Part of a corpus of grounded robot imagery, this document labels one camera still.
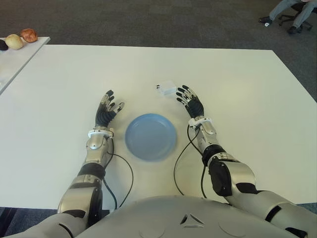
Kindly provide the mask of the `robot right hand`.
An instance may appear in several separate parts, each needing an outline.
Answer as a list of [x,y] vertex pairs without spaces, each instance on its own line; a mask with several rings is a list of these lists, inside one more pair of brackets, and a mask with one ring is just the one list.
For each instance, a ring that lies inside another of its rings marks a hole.
[[191,118],[204,117],[204,106],[197,94],[188,86],[182,85],[176,91],[176,100],[179,101]]

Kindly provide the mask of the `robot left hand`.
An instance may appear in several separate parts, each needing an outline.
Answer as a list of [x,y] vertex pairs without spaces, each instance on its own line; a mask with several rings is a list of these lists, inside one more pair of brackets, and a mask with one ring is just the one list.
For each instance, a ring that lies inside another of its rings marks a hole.
[[114,117],[124,108],[124,102],[116,105],[113,100],[114,92],[112,90],[103,95],[96,112],[95,127],[108,127]]

